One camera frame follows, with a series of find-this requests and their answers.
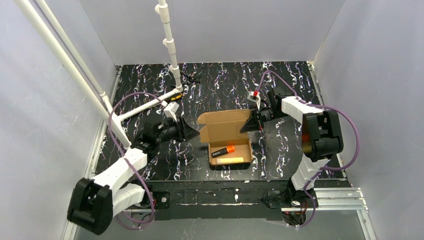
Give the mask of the orange black marker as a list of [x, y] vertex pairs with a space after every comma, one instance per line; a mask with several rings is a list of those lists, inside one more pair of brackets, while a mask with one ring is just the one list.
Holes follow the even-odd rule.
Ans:
[[212, 158], [217, 158], [229, 153], [233, 153], [235, 151], [235, 146], [231, 145], [231, 146], [227, 146], [225, 148], [222, 148], [220, 150], [214, 151], [211, 153]]

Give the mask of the brown cardboard box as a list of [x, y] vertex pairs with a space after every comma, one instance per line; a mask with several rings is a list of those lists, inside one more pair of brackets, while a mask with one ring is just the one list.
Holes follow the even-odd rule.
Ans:
[[[250, 116], [249, 109], [232, 109], [202, 113], [197, 118], [201, 143], [208, 144], [208, 156], [211, 166], [249, 165], [253, 161], [252, 142], [248, 133], [240, 133], [241, 127]], [[228, 146], [234, 146], [235, 151], [212, 158], [211, 153]], [[243, 163], [217, 164], [218, 158], [242, 157]]]

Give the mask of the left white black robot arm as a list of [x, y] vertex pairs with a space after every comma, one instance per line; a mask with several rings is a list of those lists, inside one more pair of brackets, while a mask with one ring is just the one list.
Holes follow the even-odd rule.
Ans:
[[130, 148], [109, 168], [92, 178], [81, 178], [73, 189], [67, 220], [101, 235], [113, 218], [128, 207], [152, 198], [145, 183], [127, 181], [156, 156], [158, 146], [169, 141], [187, 142], [199, 136], [183, 117], [145, 123]]

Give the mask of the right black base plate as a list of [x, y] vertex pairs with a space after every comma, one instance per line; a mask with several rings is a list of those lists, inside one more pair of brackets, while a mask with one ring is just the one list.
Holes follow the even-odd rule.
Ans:
[[281, 209], [281, 208], [303, 208], [306, 207], [313, 208], [314, 204], [317, 208], [319, 206], [316, 192], [314, 189], [308, 190], [307, 193], [311, 195], [309, 197], [304, 191], [301, 190], [270, 190], [267, 191], [260, 202], [265, 204], [271, 209]]

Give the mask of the yellow marker pen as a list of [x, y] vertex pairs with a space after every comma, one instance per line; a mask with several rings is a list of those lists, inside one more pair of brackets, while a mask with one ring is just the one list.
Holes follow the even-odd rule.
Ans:
[[243, 157], [226, 157], [226, 158], [217, 158], [216, 163], [218, 165], [230, 165], [230, 164], [240, 164], [244, 162]]

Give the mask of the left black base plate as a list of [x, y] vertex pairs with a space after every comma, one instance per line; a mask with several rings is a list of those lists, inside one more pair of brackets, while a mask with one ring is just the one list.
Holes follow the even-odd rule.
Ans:
[[146, 193], [146, 200], [143, 200], [141, 206], [144, 209], [148, 209], [154, 206], [156, 210], [168, 209], [171, 204], [171, 193], [169, 191], [153, 191], [150, 193], [152, 200]]

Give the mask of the aluminium rail frame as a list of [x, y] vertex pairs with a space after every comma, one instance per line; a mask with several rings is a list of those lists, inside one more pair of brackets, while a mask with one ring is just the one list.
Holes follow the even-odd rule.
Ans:
[[[300, 97], [294, 89], [291, 89], [289, 93], [283, 92], [283, 94]], [[170, 101], [159, 99], [158, 97], [155, 98], [155, 101], [158, 102], [158, 104], [160, 106], [162, 106], [163, 109], [165, 108], [165, 106], [168, 103], [170, 103]], [[324, 110], [324, 111], [328, 111], [328, 110], [336, 111], [338, 113], [339, 123], [340, 123], [340, 117], [346, 116], [345, 113], [341, 112], [340, 110], [338, 110], [336, 108], [330, 107], [330, 106], [312, 104], [310, 102], [307, 102], [307, 104], [309, 106], [312, 106], [312, 107], [315, 107], [315, 108], [318, 108], [318, 109], [321, 109], [321, 110]], [[301, 152], [301, 160], [302, 160], [303, 152], [302, 152], [302, 147], [301, 147], [301, 135], [300, 135], [300, 139], [299, 139], [299, 144], [300, 144], [300, 152]], [[128, 142], [126, 147], [119, 147], [118, 148], [118, 151], [119, 151], [118, 159], [121, 158], [123, 156], [124, 152], [130, 148], [130, 146], [132, 145], [134, 140]], [[191, 140], [199, 140], [199, 142], [200, 142], [200, 136], [195, 137]], [[167, 144], [167, 143], [170, 143], [170, 142], [178, 142], [178, 141], [172, 140], [172, 141], [169, 141], [169, 142], [163, 142], [163, 143], [160, 144], [160, 146], [158, 146], [157, 151], [159, 150], [159, 148], [163, 144]], [[202, 144], [206, 144], [206, 149], [207, 149], [206, 158], [207, 158], [207, 161], [210, 165], [209, 154], [208, 154], [208, 144], [207, 143], [202, 143]], [[248, 167], [250, 164], [249, 165], [247, 165], [247, 164], [231, 164], [231, 165], [221, 165], [221, 166], [211, 166], [210, 165], [210, 166], [212, 168], [215, 168], [215, 169], [220, 169], [220, 168], [229, 167], [229, 166], [232, 166], [232, 165], [240, 167], [240, 168], [245, 168], [245, 167]], [[321, 173], [323, 173], [325, 171], [329, 171], [330, 169], [331, 169], [331, 167], [328, 166], [328, 163], [327, 163], [326, 166], [321, 171]], [[300, 216], [300, 215], [304, 215], [307, 211], [311, 211], [311, 212], [315, 213], [318, 209], [322, 208], [323, 205], [322, 205], [321, 200], [319, 199], [319, 191], [316, 188], [316, 181], [317, 181], [319, 175], [315, 179], [314, 184], [313, 184], [313, 188], [312, 188], [312, 189], [314, 189], [315, 194], [316, 194], [316, 199], [317, 199], [318, 204], [319, 204], [318, 207], [315, 207], [315, 204], [313, 204], [312, 208], [306, 207], [305, 209], [303, 209], [302, 207], [301, 208], [296, 207], [296, 208], [281, 208], [281, 209], [285, 212], [291, 212], [295, 216]], [[140, 170], [139, 170], [139, 174], [133, 175], [127, 181], [127, 183], [138, 184], [138, 185], [139, 184], [146, 184], [146, 187], [148, 188], [147, 191], [149, 193], [151, 193], [151, 192], [161, 192], [161, 191], [170, 192], [170, 206], [172, 206], [172, 205], [182, 205], [182, 206], [197, 206], [197, 205], [200, 205], [200, 206], [252, 206], [252, 205], [256, 205], [256, 204], [262, 204], [262, 205], [266, 206], [264, 203], [260, 202], [263, 195], [267, 191], [274, 191], [274, 190], [284, 191], [284, 190], [286, 190], [287, 187], [288, 187], [288, 184], [290, 182], [290, 178], [287, 181], [276, 184], [275, 189], [272, 189], [270, 184], [268, 184], [268, 183], [254, 183], [254, 182], [243, 183], [243, 182], [232, 182], [232, 181], [229, 181], [229, 180], [227, 180], [227, 181], [211, 181], [211, 182], [196, 181], [196, 182], [192, 182], [192, 183], [147, 183], [143, 179], [143, 177], [141, 176]], [[142, 202], [136, 203], [134, 205], [143, 204], [143, 200], [142, 200]], [[159, 209], [155, 209], [153, 205], [150, 208], [147, 208], [146, 211], [149, 214], [149, 218], [145, 219], [145, 220], [136, 220], [136, 226], [134, 227], [134, 229], [139, 230], [143, 227], [146, 227], [148, 225], [148, 223], [150, 223], [154, 220], [155, 214], [158, 210]]]

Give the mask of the black pliers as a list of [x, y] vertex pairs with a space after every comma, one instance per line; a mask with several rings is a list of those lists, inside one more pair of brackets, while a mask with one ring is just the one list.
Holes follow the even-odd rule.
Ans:
[[189, 84], [200, 84], [201, 81], [201, 76], [195, 76], [193, 74], [185, 74], [185, 73], [181, 73], [181, 76], [183, 77], [183, 85], [189, 85]]

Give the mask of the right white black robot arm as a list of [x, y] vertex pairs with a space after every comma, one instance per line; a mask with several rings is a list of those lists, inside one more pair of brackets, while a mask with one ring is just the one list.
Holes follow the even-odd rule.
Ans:
[[322, 110], [298, 96], [283, 94], [276, 87], [268, 92], [270, 105], [261, 108], [260, 94], [247, 93], [247, 99], [254, 104], [250, 116], [241, 127], [241, 133], [261, 131], [264, 123], [290, 116], [301, 124], [301, 162], [290, 178], [284, 197], [288, 201], [308, 198], [315, 179], [331, 158], [344, 148], [339, 115], [335, 110]]

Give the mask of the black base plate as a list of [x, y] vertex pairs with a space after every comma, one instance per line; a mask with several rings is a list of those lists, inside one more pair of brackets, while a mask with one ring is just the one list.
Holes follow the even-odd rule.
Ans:
[[141, 206], [144, 209], [148, 209], [154, 206], [156, 210], [168, 209], [171, 204], [171, 193], [169, 191], [153, 191], [150, 193], [152, 200], [146, 193], [146, 200], [143, 200]]
[[307, 193], [311, 195], [309, 197], [304, 191], [301, 190], [270, 190], [267, 191], [260, 202], [265, 204], [271, 209], [281, 209], [281, 208], [303, 208], [306, 207], [313, 208], [314, 204], [317, 208], [319, 206], [316, 192], [314, 189], [308, 190]]

